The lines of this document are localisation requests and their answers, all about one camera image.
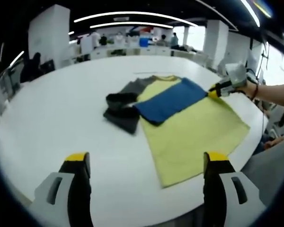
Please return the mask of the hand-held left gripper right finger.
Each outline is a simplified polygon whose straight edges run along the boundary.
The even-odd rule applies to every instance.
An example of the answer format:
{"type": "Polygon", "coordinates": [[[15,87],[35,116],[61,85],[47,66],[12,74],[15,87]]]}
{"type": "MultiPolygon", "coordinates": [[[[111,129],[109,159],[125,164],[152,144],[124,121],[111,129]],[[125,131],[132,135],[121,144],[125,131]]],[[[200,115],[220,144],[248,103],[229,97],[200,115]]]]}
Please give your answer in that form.
{"type": "Polygon", "coordinates": [[[218,152],[204,153],[204,227],[249,227],[266,209],[259,189],[218,152]]]}

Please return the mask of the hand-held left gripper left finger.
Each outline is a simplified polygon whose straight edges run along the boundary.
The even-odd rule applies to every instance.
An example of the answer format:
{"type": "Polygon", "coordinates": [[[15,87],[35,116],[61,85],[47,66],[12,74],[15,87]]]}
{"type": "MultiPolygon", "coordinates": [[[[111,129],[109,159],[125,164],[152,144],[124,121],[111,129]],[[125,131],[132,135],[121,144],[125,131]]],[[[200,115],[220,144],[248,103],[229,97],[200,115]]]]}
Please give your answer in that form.
{"type": "Polygon", "coordinates": [[[90,196],[89,153],[75,153],[35,189],[29,211],[43,227],[91,227],[90,196]]]}

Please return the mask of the person's right hand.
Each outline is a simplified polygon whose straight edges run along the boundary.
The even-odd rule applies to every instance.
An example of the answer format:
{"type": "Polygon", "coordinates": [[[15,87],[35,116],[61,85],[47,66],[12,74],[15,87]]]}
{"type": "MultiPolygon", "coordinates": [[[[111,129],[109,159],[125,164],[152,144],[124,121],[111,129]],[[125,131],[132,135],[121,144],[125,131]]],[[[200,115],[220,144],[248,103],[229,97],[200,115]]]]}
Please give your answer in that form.
{"type": "Polygon", "coordinates": [[[257,88],[257,84],[250,82],[247,80],[246,84],[242,87],[236,88],[238,92],[243,92],[245,93],[249,98],[253,97],[253,94],[257,88]]]}

